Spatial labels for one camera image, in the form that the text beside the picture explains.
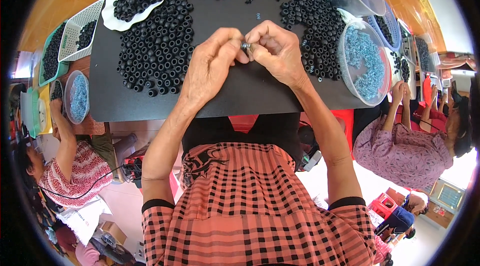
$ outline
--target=stool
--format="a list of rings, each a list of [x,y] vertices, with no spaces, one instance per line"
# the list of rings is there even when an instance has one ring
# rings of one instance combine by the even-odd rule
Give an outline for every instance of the stool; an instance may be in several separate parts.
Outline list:
[[[370,206],[375,213],[387,219],[399,205],[386,193],[382,193],[371,202]]]

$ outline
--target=small spring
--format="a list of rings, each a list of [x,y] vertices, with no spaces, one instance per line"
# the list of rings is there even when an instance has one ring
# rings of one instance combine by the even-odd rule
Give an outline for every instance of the small spring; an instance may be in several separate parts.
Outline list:
[[[241,49],[246,50],[250,48],[250,43],[242,42]]]

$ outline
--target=pink shirt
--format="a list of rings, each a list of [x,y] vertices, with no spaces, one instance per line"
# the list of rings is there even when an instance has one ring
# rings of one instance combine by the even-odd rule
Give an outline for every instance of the pink shirt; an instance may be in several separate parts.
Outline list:
[[[423,106],[419,106],[418,109],[415,111],[415,114],[413,114],[413,117],[420,119],[422,117],[422,113],[424,109],[425,108]],[[435,133],[438,130],[444,133],[447,131],[445,128],[445,124],[447,123],[447,117],[445,116],[444,113],[441,113],[435,110],[430,110],[429,119],[431,119],[430,133]],[[423,129],[420,128],[420,125],[418,125],[413,121],[411,121],[410,125],[412,127],[412,131],[425,132]]]
[[[78,199],[65,198],[45,190],[45,194],[57,205],[65,208],[81,208],[99,194],[103,188],[110,185],[113,180],[111,173],[95,182],[110,171],[111,169],[107,162],[93,150],[87,141],[79,141],[77,142],[77,152],[71,167],[70,181],[65,178],[60,170],[57,159],[53,158],[48,163],[47,169],[43,172],[38,185],[67,197],[79,197],[93,185],[93,188],[85,196]]]
[[[78,243],[75,249],[75,256],[81,266],[102,266],[99,263],[100,253],[93,247],[91,243],[84,246],[81,242]]]
[[[453,166],[442,131],[409,131],[403,124],[382,130],[387,116],[372,121],[357,137],[352,155],[357,163],[402,187],[421,189]]]
[[[373,260],[374,265],[385,261],[387,254],[391,253],[393,250],[393,245],[383,242],[380,236],[375,236],[375,247],[377,249],[377,253],[375,254],[375,259]]]

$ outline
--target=purple floral shirt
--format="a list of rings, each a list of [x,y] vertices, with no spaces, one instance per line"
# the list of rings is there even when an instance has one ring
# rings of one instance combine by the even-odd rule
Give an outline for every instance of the purple floral shirt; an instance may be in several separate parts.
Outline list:
[[[370,123],[353,145],[357,163],[399,186],[419,189],[433,184],[453,158],[445,146],[442,131],[409,131],[401,123],[392,132],[382,130],[387,116]]]

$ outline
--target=black table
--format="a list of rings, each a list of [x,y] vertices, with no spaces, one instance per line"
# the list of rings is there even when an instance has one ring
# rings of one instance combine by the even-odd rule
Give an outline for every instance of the black table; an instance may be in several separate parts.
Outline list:
[[[194,30],[192,45],[205,41],[220,27],[238,28],[243,34],[263,20],[280,22],[280,4],[289,0],[188,0],[193,4]],[[261,20],[256,19],[260,13]],[[303,26],[296,25],[294,32],[300,41]],[[143,90],[136,93],[122,85],[116,67],[121,51],[121,32],[112,31],[103,25],[100,16],[96,28],[90,63],[90,113],[101,122],[165,119],[177,102],[178,94],[158,95],[150,98]],[[366,108],[340,81],[310,76],[315,89],[331,110]],[[203,107],[197,117],[232,115],[292,113],[303,111],[291,90],[278,82],[257,62],[237,63],[230,68],[228,77],[219,94]]]

